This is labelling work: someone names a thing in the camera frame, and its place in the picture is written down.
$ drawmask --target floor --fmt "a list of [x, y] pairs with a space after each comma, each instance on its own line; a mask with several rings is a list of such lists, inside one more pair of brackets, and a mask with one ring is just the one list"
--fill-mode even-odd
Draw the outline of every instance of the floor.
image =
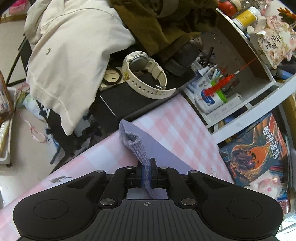
[[[18, 53], [18, 47], [24, 38], [24, 23], [24, 21], [17, 21], [0, 24], [0, 70], [4, 79], [8, 76]], [[22, 78], [25, 78], [25, 72], [19, 61], [10, 82]], [[38, 120], [26, 109], [21, 109], [20, 112], [35, 126], [36, 130], [45, 133], [44, 122]], [[15, 113], [11, 137], [12, 167], [8, 168], [0, 164], [0, 191], [4, 206], [31, 189], [51, 172], [53, 166], [49, 164], [46, 153], [46, 144], [33, 140], [29, 125]]]

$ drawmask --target pink checkered tablecloth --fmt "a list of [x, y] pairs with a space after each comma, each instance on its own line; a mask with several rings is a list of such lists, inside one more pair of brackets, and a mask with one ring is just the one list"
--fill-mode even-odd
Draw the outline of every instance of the pink checkered tablecloth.
[[[233, 182], [219, 155], [218, 146], [182, 95], [175, 96], [133, 123], [192, 169]], [[121, 143], [118, 132], [112, 134], [47, 176], [29, 192], [1, 210], [0, 240], [15, 241], [20, 237], [12, 220], [12, 212], [23, 198], [98, 169], [109, 174], [120, 167], [136, 166], [137, 161], [131, 151]]]

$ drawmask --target dark green cloth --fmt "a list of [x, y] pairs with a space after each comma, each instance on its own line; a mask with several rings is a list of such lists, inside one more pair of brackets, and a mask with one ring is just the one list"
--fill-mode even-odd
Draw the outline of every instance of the dark green cloth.
[[175, 13], [164, 18], [156, 18], [149, 0], [109, 1], [148, 55], [162, 61], [217, 21], [217, 0], [179, 0]]

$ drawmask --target watch face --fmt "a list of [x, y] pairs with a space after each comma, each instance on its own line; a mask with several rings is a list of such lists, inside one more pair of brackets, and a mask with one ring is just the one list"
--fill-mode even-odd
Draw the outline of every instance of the watch face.
[[138, 57], [133, 58], [129, 63], [129, 68], [133, 73], [139, 72], [143, 70], [148, 63], [148, 59], [146, 56], [140, 55]]
[[132, 52], [130, 53], [128, 56], [127, 56], [127, 60], [130, 61], [138, 56], [146, 56], [148, 57], [148, 55], [145, 53], [145, 52], [142, 52], [142, 51], [135, 51], [135, 52]]

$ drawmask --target jar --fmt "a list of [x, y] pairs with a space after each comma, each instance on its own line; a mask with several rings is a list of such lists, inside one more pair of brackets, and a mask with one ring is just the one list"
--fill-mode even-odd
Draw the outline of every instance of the jar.
[[240, 11], [242, 5], [239, 0], [219, 0], [218, 8], [228, 17], [234, 16]]
[[238, 26], [241, 31], [244, 31], [249, 25], [256, 21], [256, 17], [258, 16], [261, 16], [259, 10], [255, 7], [250, 7], [249, 9], [238, 15], [236, 18], [234, 18], [232, 21], [235, 23], [236, 26]]
[[232, 16], [232, 18], [235, 18], [236, 16], [240, 15], [242, 12], [246, 11], [249, 7], [252, 7], [251, 3], [248, 0], [240, 0], [240, 3], [242, 5], [241, 9], [237, 11], [237, 13]]

